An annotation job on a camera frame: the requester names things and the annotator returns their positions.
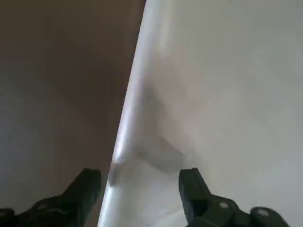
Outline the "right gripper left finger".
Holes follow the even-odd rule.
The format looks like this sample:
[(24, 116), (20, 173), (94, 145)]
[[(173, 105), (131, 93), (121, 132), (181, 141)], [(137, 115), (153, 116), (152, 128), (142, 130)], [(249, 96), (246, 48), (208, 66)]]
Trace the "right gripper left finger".
[(82, 227), (101, 192), (101, 172), (84, 168), (66, 190), (16, 214), (0, 209), (2, 227)]

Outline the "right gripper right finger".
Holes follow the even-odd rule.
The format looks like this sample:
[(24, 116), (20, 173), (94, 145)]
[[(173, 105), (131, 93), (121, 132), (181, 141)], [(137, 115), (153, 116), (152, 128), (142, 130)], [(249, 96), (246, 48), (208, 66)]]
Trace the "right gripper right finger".
[(197, 168), (182, 169), (178, 189), (188, 227), (287, 227), (274, 210), (253, 207), (242, 211), (231, 199), (210, 192)]

